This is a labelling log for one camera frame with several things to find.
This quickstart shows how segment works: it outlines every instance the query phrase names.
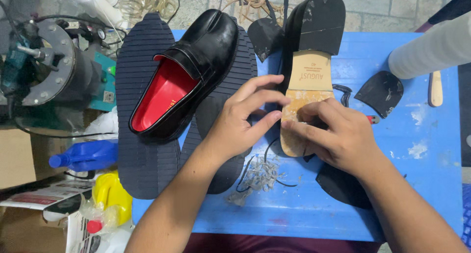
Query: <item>blue work table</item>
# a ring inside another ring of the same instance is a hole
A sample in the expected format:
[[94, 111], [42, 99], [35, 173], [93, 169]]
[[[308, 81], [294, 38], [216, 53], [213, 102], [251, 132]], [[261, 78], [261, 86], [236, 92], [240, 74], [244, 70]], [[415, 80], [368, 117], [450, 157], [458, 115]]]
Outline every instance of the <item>blue work table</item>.
[[[178, 40], [184, 31], [174, 30]], [[350, 108], [366, 115], [377, 113], [353, 98], [369, 77], [389, 70], [387, 58], [396, 47], [419, 37], [420, 33], [345, 32], [339, 55], [332, 57], [332, 82], [350, 87]], [[258, 62], [259, 75], [277, 74], [280, 53]], [[443, 105], [430, 107], [429, 76], [402, 80], [404, 95], [386, 118], [373, 125], [374, 137], [383, 153], [391, 159], [406, 180], [429, 202], [458, 235], [462, 234], [462, 185], [458, 73], [452, 67], [441, 71]], [[342, 93], [334, 91], [339, 100]], [[186, 134], [180, 139], [180, 145]], [[263, 156], [268, 144], [279, 137], [272, 128], [253, 147], [250, 155]], [[226, 197], [236, 184], [220, 195], [207, 195], [198, 213], [193, 232], [327, 238], [359, 241], [384, 241], [380, 224], [372, 210], [356, 208], [330, 197], [315, 177], [322, 163], [315, 157], [286, 156], [279, 143], [268, 152], [268, 159], [278, 163], [281, 181], [269, 192], [254, 191], [245, 206], [229, 204]], [[135, 223], [152, 200], [134, 199]]]

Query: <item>blue plastic bottle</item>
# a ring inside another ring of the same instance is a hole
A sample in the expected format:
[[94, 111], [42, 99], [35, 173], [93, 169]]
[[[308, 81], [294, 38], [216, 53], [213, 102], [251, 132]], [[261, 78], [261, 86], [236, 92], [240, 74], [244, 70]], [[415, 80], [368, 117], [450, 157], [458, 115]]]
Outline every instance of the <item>blue plastic bottle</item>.
[[49, 165], [83, 172], [107, 168], [117, 160], [118, 139], [112, 139], [74, 144], [63, 154], [51, 156]]

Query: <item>forearm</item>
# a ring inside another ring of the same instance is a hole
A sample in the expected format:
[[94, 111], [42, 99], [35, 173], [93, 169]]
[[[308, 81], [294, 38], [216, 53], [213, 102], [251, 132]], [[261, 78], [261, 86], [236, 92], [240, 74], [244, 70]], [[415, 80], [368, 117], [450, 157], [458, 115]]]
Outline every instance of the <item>forearm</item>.
[[467, 252], [446, 221], [384, 156], [359, 178], [393, 252]]
[[185, 249], [198, 210], [220, 160], [204, 144], [198, 146], [174, 180], [136, 226], [127, 253], [179, 253]]

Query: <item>brick floor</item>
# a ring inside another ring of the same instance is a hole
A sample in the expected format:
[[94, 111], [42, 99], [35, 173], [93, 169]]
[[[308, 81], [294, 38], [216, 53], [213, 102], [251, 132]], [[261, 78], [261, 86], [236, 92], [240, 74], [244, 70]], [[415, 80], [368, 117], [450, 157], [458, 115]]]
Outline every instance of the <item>brick floor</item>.
[[[186, 23], [196, 13], [203, 9], [218, 8], [220, 0], [185, 0], [183, 9], [191, 9], [191, 13], [185, 13], [182, 8], [180, 13], [170, 22], [171, 28], [184, 29]], [[230, 0], [222, 0], [224, 7]], [[270, 0], [276, 5], [281, 5], [283, 0]], [[303, 0], [289, 0], [288, 13]], [[381, 31], [381, 32], [412, 32], [420, 27], [436, 11], [442, 8], [450, 0], [343, 0], [347, 9], [345, 31]], [[247, 18], [244, 18], [246, 7], [238, 2], [227, 7], [224, 12], [235, 16], [240, 24], [247, 29], [251, 21], [256, 18], [266, 17], [262, 11], [259, 16], [257, 10], [249, 9]]]

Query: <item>maroon pants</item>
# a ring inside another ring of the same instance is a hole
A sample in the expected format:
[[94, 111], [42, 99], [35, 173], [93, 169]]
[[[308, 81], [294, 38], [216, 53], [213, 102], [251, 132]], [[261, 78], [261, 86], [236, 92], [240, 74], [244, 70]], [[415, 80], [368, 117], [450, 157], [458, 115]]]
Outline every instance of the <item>maroon pants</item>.
[[184, 253], [376, 253], [381, 243], [192, 233]]

